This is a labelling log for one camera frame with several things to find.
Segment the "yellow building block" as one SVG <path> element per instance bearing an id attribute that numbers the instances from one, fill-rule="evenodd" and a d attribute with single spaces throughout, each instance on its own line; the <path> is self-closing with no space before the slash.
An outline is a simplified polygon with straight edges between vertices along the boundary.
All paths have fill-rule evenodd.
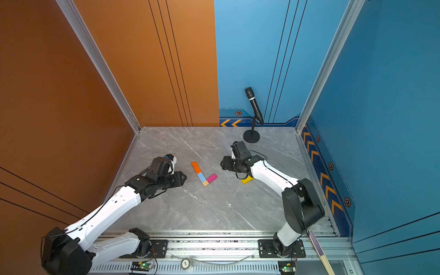
<path id="1" fill-rule="evenodd" d="M 242 182 L 242 184 L 247 184 L 247 183 L 251 182 L 252 180 L 254 180 L 253 177 L 247 176 L 245 179 L 242 179 L 241 182 Z"/>

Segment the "orange building block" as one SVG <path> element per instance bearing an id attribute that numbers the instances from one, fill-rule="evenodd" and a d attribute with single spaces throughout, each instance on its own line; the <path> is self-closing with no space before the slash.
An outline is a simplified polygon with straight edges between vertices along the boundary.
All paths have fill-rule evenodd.
<path id="1" fill-rule="evenodd" d="M 192 165 L 192 167 L 193 167 L 193 169 L 194 169 L 196 174 L 200 174 L 201 173 L 201 169 L 198 166 L 198 163 L 196 161 L 192 162 L 191 165 Z"/>

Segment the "blue building block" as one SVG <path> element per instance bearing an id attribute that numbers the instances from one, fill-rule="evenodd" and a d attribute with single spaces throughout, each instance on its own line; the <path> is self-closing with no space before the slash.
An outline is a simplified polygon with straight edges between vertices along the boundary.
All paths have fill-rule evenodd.
<path id="1" fill-rule="evenodd" d="M 201 182 L 205 182 L 206 181 L 206 178 L 205 178 L 205 176 L 202 173 L 198 173 L 197 176 L 199 177 Z"/>

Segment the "pink building block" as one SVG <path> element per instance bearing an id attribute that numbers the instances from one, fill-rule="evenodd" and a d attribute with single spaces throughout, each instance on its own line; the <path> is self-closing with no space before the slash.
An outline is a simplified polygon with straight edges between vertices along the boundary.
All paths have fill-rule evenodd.
<path id="1" fill-rule="evenodd" d="M 218 178 L 217 174 L 213 174 L 207 178 L 208 183 L 214 182 Z"/>

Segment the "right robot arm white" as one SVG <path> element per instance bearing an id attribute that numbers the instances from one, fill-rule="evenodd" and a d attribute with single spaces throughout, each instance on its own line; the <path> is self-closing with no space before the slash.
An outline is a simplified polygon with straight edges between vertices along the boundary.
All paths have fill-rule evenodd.
<path id="1" fill-rule="evenodd" d="M 259 155 L 252 155 L 244 142 L 231 145 L 231 156 L 225 156 L 221 168 L 236 174 L 245 174 L 242 181 L 261 181 L 274 190 L 283 201 L 285 224 L 273 236 L 273 252 L 287 257 L 307 230 L 325 216 L 324 206 L 307 179 L 296 179 L 272 167 Z"/>

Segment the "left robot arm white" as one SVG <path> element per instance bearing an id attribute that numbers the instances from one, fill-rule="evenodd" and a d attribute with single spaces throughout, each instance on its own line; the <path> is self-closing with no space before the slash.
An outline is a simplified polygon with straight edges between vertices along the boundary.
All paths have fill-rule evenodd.
<path id="1" fill-rule="evenodd" d="M 101 234 L 129 210 L 168 189 L 183 186 L 186 176 L 175 170 L 172 154 L 157 157 L 129 179 L 101 206 L 64 230 L 52 229 L 42 242 L 41 264 L 50 275 L 86 275 L 101 264 L 121 256 L 153 256 L 150 236 L 133 228 L 120 237 L 97 242 Z"/>

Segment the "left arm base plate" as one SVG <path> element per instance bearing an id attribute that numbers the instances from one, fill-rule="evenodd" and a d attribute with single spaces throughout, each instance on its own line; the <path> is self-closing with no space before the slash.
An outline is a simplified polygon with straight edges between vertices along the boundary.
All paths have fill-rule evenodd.
<path id="1" fill-rule="evenodd" d="M 166 239 L 143 240 L 140 242 L 136 251 L 120 256 L 120 259 L 164 259 L 167 248 L 168 240 Z"/>

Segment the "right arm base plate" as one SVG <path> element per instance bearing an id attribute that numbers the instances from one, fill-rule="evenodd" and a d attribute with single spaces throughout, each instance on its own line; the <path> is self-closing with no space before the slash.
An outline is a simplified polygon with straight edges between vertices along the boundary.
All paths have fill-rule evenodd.
<path id="1" fill-rule="evenodd" d="M 274 239 L 259 239 L 258 252 L 262 259 L 287 257 L 293 257 L 295 259 L 306 258 L 304 244 L 300 239 L 289 246 L 284 246 L 280 241 Z"/>

